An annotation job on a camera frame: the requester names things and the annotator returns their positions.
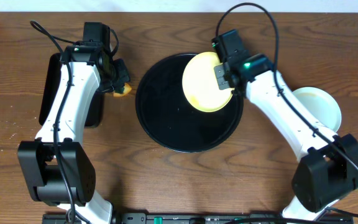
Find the small orange object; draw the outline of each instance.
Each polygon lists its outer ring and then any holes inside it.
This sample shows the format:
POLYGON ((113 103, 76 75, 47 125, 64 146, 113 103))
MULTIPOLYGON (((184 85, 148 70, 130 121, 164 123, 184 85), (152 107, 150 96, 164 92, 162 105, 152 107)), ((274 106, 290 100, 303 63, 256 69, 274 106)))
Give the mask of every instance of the small orange object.
POLYGON ((113 97, 122 97, 122 96, 125 96, 126 94, 128 94, 131 90, 132 90, 132 87, 128 83, 125 83, 124 91, 122 93, 113 92, 112 96, 113 97))

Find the black tray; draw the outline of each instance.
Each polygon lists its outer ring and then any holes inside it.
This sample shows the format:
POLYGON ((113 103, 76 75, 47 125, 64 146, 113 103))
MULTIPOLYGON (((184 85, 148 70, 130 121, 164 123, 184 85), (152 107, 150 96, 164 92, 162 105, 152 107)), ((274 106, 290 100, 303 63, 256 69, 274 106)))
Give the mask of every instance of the black tray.
POLYGON ((180 152, 201 152, 221 144, 236 129, 244 106, 240 96, 212 113, 189 104, 181 80, 195 55, 178 54, 159 61, 144 75, 136 93, 136 113, 145 132, 180 152))

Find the wooden table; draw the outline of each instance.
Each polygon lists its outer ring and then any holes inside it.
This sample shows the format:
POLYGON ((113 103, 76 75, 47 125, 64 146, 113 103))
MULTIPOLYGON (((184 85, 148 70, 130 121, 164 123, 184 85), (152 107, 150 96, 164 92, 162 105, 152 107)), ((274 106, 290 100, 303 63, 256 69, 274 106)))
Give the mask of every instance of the wooden table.
MULTIPOLYGON (((234 134, 197 154, 151 140, 135 112, 140 79, 153 64, 180 52, 212 51, 221 14, 0 13, 0 223, 40 223, 61 212, 30 199, 17 146, 38 123, 49 57, 57 52, 33 30, 35 19, 53 35, 80 40, 84 21, 101 21, 120 39, 118 57, 131 71, 129 96, 106 96, 102 124, 86 129, 84 147, 97 173, 96 189, 120 211, 249 213, 281 211, 293 198, 297 163, 271 122, 245 101, 234 134)), ((280 29, 278 69, 292 89, 315 86, 342 111, 340 135, 358 140, 358 14, 274 14, 280 29)), ((253 53, 273 56, 273 29, 263 14, 231 14, 222 31, 239 29, 253 53)), ((337 206, 358 212, 358 190, 337 206)))

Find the cable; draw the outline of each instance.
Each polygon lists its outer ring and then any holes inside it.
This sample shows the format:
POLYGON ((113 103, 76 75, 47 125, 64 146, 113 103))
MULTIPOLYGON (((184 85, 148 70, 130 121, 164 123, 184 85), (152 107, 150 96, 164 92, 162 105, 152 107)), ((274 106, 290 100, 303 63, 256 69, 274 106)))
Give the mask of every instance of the cable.
MULTIPOLYGON (((70 214, 71 214, 71 209, 68 209, 66 212, 66 219, 69 219, 70 214)), ((75 214, 75 216, 77 217, 77 219, 85 222, 86 224, 91 224, 91 222, 89 220, 87 220, 85 217, 83 217, 79 213, 75 214)))
MULTIPOLYGON (((303 117, 303 115, 300 114, 299 111, 286 98, 286 96, 283 93, 283 89, 280 88, 280 85, 278 84, 278 80, 277 80, 277 61, 278 61, 278 43, 279 43, 278 28, 277 28, 277 25, 276 25, 276 22, 275 22, 273 16, 265 8, 263 8, 262 6, 260 6, 258 4, 249 3, 249 2, 240 3, 240 4, 237 4, 237 5, 233 6, 233 7, 231 7, 227 12, 225 12, 223 14, 222 18, 219 20, 218 25, 216 27, 215 36, 217 37, 219 35, 219 27, 220 27, 223 19, 232 10, 234 10, 235 8, 240 7, 240 6, 255 6, 255 7, 261 9, 268 16, 268 18, 270 19, 270 21, 271 21, 271 23, 273 25, 274 33, 275 33, 275 52, 274 52, 274 62, 273 62, 273 77, 274 77, 275 86, 277 87, 278 94, 283 98, 283 100, 291 108, 291 110, 313 131, 313 134, 319 136, 322 140, 324 140, 327 144, 329 144, 339 155, 341 155, 348 163, 350 163, 356 169, 356 171, 358 171, 358 166, 352 161, 352 159, 350 159, 344 152, 342 152, 340 150, 340 148, 338 148, 326 136, 322 135, 318 131, 318 128, 315 128, 305 117, 303 117)), ((343 214, 343 215, 349 215, 349 216, 358 218, 358 214, 356 214, 356 213, 347 212, 347 211, 340 210, 340 209, 337 209, 337 208, 327 207, 326 210, 332 211, 332 212, 338 212, 338 213, 343 214)))
POLYGON ((253 223, 253 222, 277 222, 277 223, 298 223, 298 224, 327 224, 325 222, 300 220, 297 218, 241 218, 239 220, 229 221, 225 224, 241 224, 241 223, 253 223))
POLYGON ((119 41, 118 41, 118 37, 117 37, 117 34, 114 30, 110 29, 111 33, 114 35, 114 38, 116 38, 116 46, 114 47, 114 49, 112 50, 111 52, 111 56, 114 56, 117 51, 118 51, 118 45, 119 45, 119 41))
MULTIPOLYGON (((56 48, 59 50, 60 55, 63 55, 63 50, 59 46, 59 44, 56 42, 54 36, 50 35, 48 33, 48 31, 46 31, 38 22, 30 21, 30 24, 32 27, 34 27, 34 29, 36 29, 36 30, 40 31, 41 33, 45 34, 46 36, 48 36, 49 39, 55 44, 56 48)), ((74 204, 73 192, 71 192, 70 183, 67 180, 66 172, 65 172, 63 164, 62 164, 62 152, 60 152, 60 148, 59 148, 58 142, 57 142, 58 141, 58 127, 59 127, 59 122, 60 122, 60 116, 62 115, 62 111, 63 111, 65 102, 67 100, 68 93, 70 92, 70 88, 71 88, 71 85, 73 82, 73 76, 71 74, 71 68, 70 68, 68 56, 66 56, 66 58, 64 58, 64 61, 67 63, 68 81, 67 81, 67 87, 66 87, 65 94, 63 95, 62 102, 60 103, 59 109, 56 114, 55 123, 53 124, 53 148, 55 149, 55 155, 56 155, 58 168, 59 168, 60 174, 62 175, 62 179, 65 183, 65 187, 68 192, 68 198, 70 199, 71 210, 73 211, 71 213, 71 224, 74 224, 75 204, 74 204)))
MULTIPOLYGON (((47 35, 49 36, 50 34, 45 30, 45 29, 41 29, 39 26, 40 24, 36 21, 30 21, 30 24, 31 26, 36 29, 38 32, 40 32, 41 34, 43 35, 47 35)), ((55 40, 60 40, 60 41, 63 41, 63 42, 66 42, 66 43, 69 43, 69 44, 74 44, 73 41, 70 41, 70 40, 66 40, 66 39, 62 39, 62 38, 59 38, 59 37, 55 37, 54 35, 50 35, 51 37, 53 37, 55 40)))

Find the yellow plate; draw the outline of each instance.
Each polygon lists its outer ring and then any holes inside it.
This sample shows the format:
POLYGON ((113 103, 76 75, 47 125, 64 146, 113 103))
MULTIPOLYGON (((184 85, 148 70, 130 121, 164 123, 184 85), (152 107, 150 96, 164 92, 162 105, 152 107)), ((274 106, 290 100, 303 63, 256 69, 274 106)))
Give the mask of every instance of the yellow plate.
POLYGON ((214 67, 220 65, 218 55, 204 52, 193 57, 183 72, 182 87, 187 101, 203 112, 222 109, 231 99, 233 88, 220 90, 214 67))

